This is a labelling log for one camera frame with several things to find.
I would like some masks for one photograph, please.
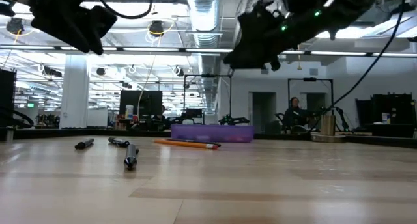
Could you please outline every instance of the woman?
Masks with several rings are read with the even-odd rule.
[[[296,126],[296,125],[305,125],[308,123],[308,118],[306,116],[306,111],[300,109],[298,106],[300,100],[297,97],[292,97],[290,99],[291,106],[285,111],[284,122],[286,126]]]

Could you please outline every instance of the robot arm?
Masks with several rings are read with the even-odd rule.
[[[340,29],[370,9],[375,0],[282,0],[289,11],[271,13],[271,2],[260,0],[253,11],[238,17],[242,38],[223,60],[231,68],[262,68],[265,63],[278,63],[278,54],[315,35],[329,31],[335,39]]]
[[[103,53],[100,39],[116,22],[117,17],[108,9],[95,6],[81,7],[84,0],[0,0],[0,14],[14,16],[15,2],[31,7],[35,17],[32,27],[40,29],[74,46],[82,52]]]

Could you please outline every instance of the purple box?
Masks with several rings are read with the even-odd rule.
[[[171,125],[172,139],[219,143],[250,143],[254,134],[255,128],[253,126]]]

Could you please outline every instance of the white pillar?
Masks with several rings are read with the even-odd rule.
[[[62,128],[86,128],[89,106],[90,68],[86,55],[67,55],[65,61]]]

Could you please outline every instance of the black metal frame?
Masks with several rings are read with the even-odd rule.
[[[230,79],[229,85],[229,115],[232,115],[232,75],[216,75],[216,74],[185,74],[184,75],[184,99],[182,112],[185,113],[185,96],[186,96],[186,84],[187,77],[203,77],[203,78],[216,78],[216,77],[228,77]]]
[[[330,82],[330,95],[331,95],[331,101],[332,101],[332,105],[334,103],[334,91],[333,91],[333,79],[321,79],[321,78],[289,78],[288,79],[288,83],[287,83],[287,91],[288,91],[288,108],[291,107],[291,103],[290,103],[290,96],[291,96],[291,91],[290,91],[290,84],[291,81],[304,81],[304,82],[316,82],[316,81],[328,81]]]

